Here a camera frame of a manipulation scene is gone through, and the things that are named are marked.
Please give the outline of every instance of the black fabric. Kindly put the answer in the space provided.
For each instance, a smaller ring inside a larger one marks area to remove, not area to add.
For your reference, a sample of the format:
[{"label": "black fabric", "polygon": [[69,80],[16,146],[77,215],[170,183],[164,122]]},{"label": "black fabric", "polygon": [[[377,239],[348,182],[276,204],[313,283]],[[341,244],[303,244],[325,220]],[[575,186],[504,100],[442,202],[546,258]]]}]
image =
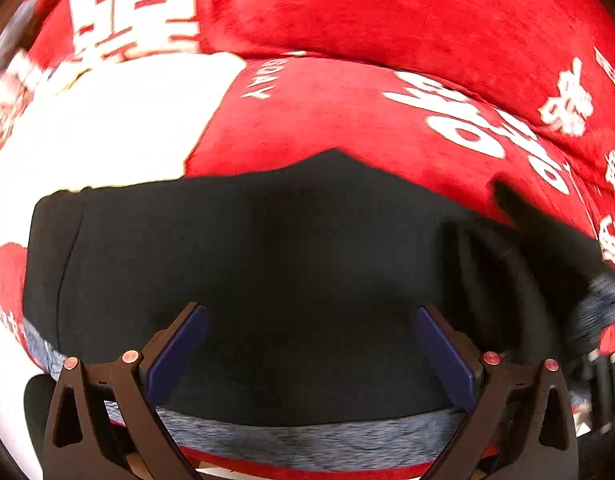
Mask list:
[{"label": "black fabric", "polygon": [[43,465],[43,440],[45,427],[50,415],[50,405],[56,381],[48,374],[36,375],[25,385],[24,410],[25,422],[32,441],[32,447]]},{"label": "black fabric", "polygon": [[589,282],[571,282],[576,266],[510,193],[498,198],[521,230],[336,151],[59,192],[34,212],[24,314],[63,354],[106,362],[188,301],[206,305],[209,339],[167,405],[188,415],[300,426],[429,412],[448,400],[410,329],[418,306],[483,351],[569,358],[563,320]]}]

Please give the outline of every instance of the black garment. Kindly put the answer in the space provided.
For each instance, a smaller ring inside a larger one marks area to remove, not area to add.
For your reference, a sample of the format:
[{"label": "black garment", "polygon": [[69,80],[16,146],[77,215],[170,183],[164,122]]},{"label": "black garment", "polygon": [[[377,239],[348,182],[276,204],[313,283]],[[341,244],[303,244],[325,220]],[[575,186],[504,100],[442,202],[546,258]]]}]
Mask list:
[{"label": "black garment", "polygon": [[63,354],[107,362],[198,301],[210,336],[171,410],[257,426],[397,418],[448,405],[410,329],[420,305],[518,362],[562,353],[554,313],[571,306],[523,251],[513,229],[326,152],[44,198],[24,315]]}]

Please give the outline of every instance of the screw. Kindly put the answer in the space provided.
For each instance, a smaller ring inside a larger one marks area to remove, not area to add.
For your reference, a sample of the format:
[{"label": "screw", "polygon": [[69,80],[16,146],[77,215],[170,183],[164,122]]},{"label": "screw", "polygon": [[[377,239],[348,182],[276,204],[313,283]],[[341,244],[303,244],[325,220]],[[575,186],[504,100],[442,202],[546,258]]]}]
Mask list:
[{"label": "screw", "polygon": [[558,363],[554,359],[546,359],[545,360],[545,368],[547,368],[551,372],[557,372],[558,371]]},{"label": "screw", "polygon": [[63,366],[65,366],[66,370],[72,370],[76,365],[78,365],[78,359],[76,357],[68,357],[63,362]]},{"label": "screw", "polygon": [[483,354],[483,361],[489,365],[496,366],[501,364],[501,356],[496,352],[485,352]]},{"label": "screw", "polygon": [[128,350],[123,354],[123,357],[121,359],[123,359],[124,363],[127,363],[129,365],[136,361],[138,358],[139,353],[136,350]]}]

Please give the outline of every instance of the blue gripper pad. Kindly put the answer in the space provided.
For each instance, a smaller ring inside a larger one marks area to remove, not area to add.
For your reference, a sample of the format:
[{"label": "blue gripper pad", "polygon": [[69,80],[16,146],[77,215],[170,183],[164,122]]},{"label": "blue gripper pad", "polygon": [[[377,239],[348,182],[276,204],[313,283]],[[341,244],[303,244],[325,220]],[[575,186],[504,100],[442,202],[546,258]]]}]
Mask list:
[{"label": "blue gripper pad", "polygon": [[207,333],[208,310],[197,305],[147,373],[144,397],[153,409],[168,402]]},{"label": "blue gripper pad", "polygon": [[413,324],[419,346],[447,396],[455,406],[471,411],[476,403],[472,369],[424,307],[415,311]]}]

